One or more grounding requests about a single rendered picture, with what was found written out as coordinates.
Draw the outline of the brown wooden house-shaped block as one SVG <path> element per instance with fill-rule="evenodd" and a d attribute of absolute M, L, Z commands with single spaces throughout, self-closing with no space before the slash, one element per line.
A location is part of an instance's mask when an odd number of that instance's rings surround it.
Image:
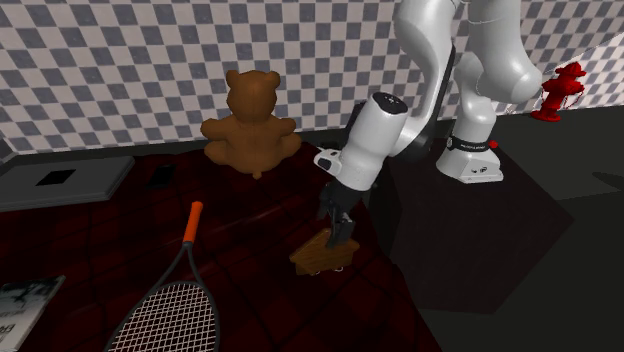
<path fill-rule="evenodd" d="M 297 275 L 315 276 L 323 271 L 341 272 L 352 264 L 354 253 L 360 248 L 359 243 L 349 239 L 346 243 L 329 248 L 327 242 L 330 235 L 329 228 L 319 231 L 289 256 Z"/>

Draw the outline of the bed with dark red cover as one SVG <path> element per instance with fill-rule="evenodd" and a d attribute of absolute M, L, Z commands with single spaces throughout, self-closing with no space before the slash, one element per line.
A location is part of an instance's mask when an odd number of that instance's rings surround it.
<path fill-rule="evenodd" d="M 103 352 L 175 258 L 195 201 L 194 257 L 220 314 L 219 352 L 442 352 L 363 205 L 352 264 L 296 274 L 290 254 L 323 227 L 327 176 L 314 155 L 303 145 L 259 179 L 198 150 L 145 156 L 106 202 L 0 213 L 0 285 L 66 277 L 19 352 Z M 167 164 L 170 186 L 147 189 Z"/>

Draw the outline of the brown teddy bear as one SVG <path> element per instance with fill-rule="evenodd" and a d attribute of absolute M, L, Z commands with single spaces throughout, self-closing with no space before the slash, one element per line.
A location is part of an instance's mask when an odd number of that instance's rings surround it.
<path fill-rule="evenodd" d="M 208 139 L 204 154 L 217 165 L 259 179 L 296 154 L 302 144 L 294 119 L 273 115 L 280 75 L 274 71 L 230 70 L 226 83 L 231 114 L 202 122 L 200 132 Z"/>

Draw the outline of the dark robot stand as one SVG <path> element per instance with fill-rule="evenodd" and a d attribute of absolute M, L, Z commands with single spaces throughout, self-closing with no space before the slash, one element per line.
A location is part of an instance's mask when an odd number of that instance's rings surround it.
<path fill-rule="evenodd" d="M 482 184 L 440 173 L 442 150 L 435 140 L 418 163 L 387 159 L 368 210 L 417 307 L 493 313 L 574 219 L 502 150 L 503 180 Z"/>

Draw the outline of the tennis racket with orange grip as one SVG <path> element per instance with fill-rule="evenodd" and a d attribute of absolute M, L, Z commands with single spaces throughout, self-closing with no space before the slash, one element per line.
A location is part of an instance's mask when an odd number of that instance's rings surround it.
<path fill-rule="evenodd" d="M 191 204 L 181 249 L 128 312 L 103 352 L 218 352 L 219 312 L 193 257 L 203 204 Z"/>

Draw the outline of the black phone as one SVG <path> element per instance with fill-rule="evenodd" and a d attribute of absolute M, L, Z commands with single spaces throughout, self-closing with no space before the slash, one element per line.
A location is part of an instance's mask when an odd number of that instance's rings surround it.
<path fill-rule="evenodd" d="M 175 164 L 167 164 L 158 166 L 150 176 L 145 187 L 147 189 L 164 189 L 168 188 L 174 178 L 176 171 Z"/>

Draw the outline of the red fire hydrant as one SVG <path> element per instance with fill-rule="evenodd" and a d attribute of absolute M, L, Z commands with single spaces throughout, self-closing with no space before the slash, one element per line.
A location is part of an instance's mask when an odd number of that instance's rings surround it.
<path fill-rule="evenodd" d="M 585 91 L 584 85 L 578 79 L 584 77 L 587 72 L 582 69 L 578 61 L 556 68 L 555 73 L 555 78 L 542 84 L 542 92 L 547 96 L 542 98 L 540 108 L 530 113 L 531 118 L 545 122 L 558 122 L 561 119 L 558 111 L 568 108 L 568 97 L 581 96 Z"/>

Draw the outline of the grey flat box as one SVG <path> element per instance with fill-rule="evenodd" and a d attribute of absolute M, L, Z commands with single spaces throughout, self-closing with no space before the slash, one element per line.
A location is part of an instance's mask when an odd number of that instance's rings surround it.
<path fill-rule="evenodd" d="M 0 176 L 0 212 L 108 200 L 133 165 L 122 156 L 16 166 Z"/>

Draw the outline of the black and white magazine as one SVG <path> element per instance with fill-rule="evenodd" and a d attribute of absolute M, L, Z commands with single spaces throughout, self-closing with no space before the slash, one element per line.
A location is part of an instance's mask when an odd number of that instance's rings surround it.
<path fill-rule="evenodd" d="M 65 279 L 59 275 L 0 287 L 0 352 L 19 350 Z"/>

